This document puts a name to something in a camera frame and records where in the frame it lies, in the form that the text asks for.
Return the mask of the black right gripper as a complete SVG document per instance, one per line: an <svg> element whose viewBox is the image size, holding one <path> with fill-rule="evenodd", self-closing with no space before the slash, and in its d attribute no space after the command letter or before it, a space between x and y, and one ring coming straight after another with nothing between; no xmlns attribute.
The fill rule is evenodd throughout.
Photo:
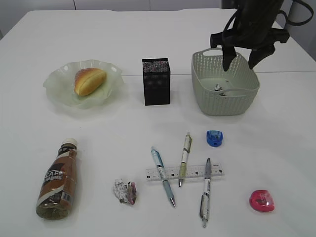
<svg viewBox="0 0 316 237"><path fill-rule="evenodd" d="M239 31L236 27L225 28L222 32L212 34L210 37L211 48L222 46L223 70L226 72L231 62L236 58L234 47L252 49L248 65L253 69L266 57L275 52L275 42L286 43L289 32L285 29L270 28L267 31Z"/></svg>

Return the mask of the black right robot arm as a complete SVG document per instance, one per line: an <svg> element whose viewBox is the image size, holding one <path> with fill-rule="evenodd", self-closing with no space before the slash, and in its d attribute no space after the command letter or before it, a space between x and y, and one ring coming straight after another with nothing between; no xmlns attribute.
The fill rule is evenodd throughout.
<svg viewBox="0 0 316 237"><path fill-rule="evenodd" d="M281 10L282 0L223 0L222 9L236 9L222 32L211 34L210 46L221 46L223 52L223 70L227 71L237 56L236 47L250 49L248 66L253 69L266 57L275 52L275 42L286 43L290 37L287 29L273 28L278 14L282 14L286 23L302 26L309 23L313 16L313 8L302 0L296 3L305 7L311 16L302 22L289 20L285 11Z"/></svg>

